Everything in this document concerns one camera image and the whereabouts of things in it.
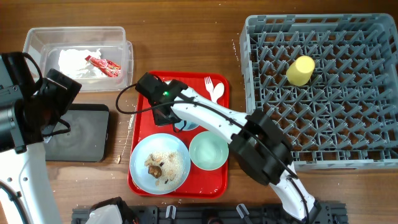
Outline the red snack wrapper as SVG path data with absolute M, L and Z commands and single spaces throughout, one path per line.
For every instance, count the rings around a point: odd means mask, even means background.
M 100 69 L 107 77 L 118 77 L 121 74 L 121 66 L 107 59 L 87 56 L 85 60 L 94 67 Z

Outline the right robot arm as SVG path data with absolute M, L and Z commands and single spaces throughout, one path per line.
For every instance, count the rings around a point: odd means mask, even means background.
M 295 171 L 292 145 L 265 112 L 233 111 L 206 99 L 184 82 L 165 82 L 151 73 L 144 74 L 135 89 L 148 100 L 156 124 L 184 120 L 207 129 L 227 142 L 248 176 L 271 186 L 289 216 L 306 223 L 316 219 L 317 201 Z

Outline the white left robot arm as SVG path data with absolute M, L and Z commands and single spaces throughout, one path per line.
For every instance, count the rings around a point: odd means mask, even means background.
M 50 69 L 32 77 L 25 52 L 1 54 L 1 206 L 8 223 L 61 223 L 44 139 L 68 133 L 61 119 L 81 84 Z

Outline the yellow plastic cup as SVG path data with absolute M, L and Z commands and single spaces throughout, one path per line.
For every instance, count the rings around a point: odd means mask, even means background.
M 315 69 L 315 61 L 309 56 L 300 56 L 288 68 L 286 77 L 290 84 L 303 86 L 310 80 Z

